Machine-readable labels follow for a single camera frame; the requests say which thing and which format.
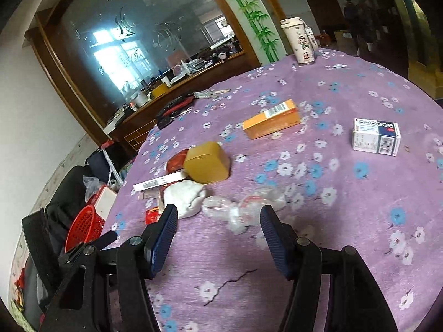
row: yellow container lid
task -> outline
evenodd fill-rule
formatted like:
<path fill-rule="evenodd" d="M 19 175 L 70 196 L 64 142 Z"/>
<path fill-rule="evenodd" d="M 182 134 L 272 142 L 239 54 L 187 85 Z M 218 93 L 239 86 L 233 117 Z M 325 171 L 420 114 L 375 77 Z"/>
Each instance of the yellow container lid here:
<path fill-rule="evenodd" d="M 216 142 L 209 141 L 189 149 L 183 168 L 195 182 L 209 184 L 229 177 L 231 162 Z"/>

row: barcode on white box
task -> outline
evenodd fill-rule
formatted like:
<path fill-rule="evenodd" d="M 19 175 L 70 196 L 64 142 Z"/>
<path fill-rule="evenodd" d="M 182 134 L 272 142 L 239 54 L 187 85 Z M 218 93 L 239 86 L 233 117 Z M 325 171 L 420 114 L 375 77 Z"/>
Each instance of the barcode on white box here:
<path fill-rule="evenodd" d="M 278 115 L 282 112 L 287 111 L 289 108 L 287 107 L 286 103 L 282 102 L 279 105 L 274 106 L 273 108 L 270 108 L 269 110 L 266 110 L 264 112 L 264 115 L 266 118 L 270 118 L 272 116 Z"/>
<path fill-rule="evenodd" d="M 152 182 L 147 182 L 143 184 L 143 188 L 152 188 L 152 187 L 156 187 L 160 185 L 160 182 L 158 181 L 152 181 Z"/>
<path fill-rule="evenodd" d="M 378 153 L 382 155 L 392 155 L 392 149 L 394 147 L 395 138 L 380 136 L 380 147 Z"/>

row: red basket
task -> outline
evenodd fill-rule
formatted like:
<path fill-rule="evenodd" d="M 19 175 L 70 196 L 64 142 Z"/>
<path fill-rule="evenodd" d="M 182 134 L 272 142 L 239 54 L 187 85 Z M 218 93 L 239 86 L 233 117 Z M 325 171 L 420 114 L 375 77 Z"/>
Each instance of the red basket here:
<path fill-rule="evenodd" d="M 82 242 L 91 242 L 100 237 L 105 220 L 96 212 L 95 207 L 88 204 L 75 218 L 66 238 L 65 252 Z"/>

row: blue and white box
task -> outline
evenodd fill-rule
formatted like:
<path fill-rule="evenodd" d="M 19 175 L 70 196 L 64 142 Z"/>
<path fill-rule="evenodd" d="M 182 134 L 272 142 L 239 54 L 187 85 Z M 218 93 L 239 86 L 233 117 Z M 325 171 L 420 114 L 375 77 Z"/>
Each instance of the blue and white box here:
<path fill-rule="evenodd" d="M 356 151 L 396 156 L 400 140 L 398 123 L 365 118 L 354 119 L 352 144 Z"/>

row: purple tablecloth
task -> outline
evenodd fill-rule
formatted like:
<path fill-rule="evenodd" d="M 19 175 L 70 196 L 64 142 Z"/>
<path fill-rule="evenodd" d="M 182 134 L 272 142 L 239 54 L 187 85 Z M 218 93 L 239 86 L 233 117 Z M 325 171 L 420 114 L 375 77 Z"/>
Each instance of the purple tablecloth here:
<path fill-rule="evenodd" d="M 260 186 L 282 188 L 288 203 L 281 218 L 318 246 L 355 246 L 404 331 L 425 316 L 443 285 L 443 111 L 383 66 L 322 52 L 312 66 L 298 67 L 288 56 L 223 81 L 213 88 L 231 92 L 197 100 L 190 114 L 154 128 L 104 232 L 121 237 L 111 247 L 140 234 L 155 201 L 139 200 L 132 185 L 164 174 L 181 149 L 217 141 L 231 158 L 231 175 L 208 185 L 210 193 L 239 202 Z M 241 122 L 288 98 L 303 125 L 249 140 Z M 354 118 L 397 122 L 398 156 L 353 151 Z M 316 331 L 326 318 L 325 282 Z M 165 268 L 149 282 L 168 332 L 276 331 L 290 289 L 259 227 L 234 235 L 202 213 L 179 221 Z"/>

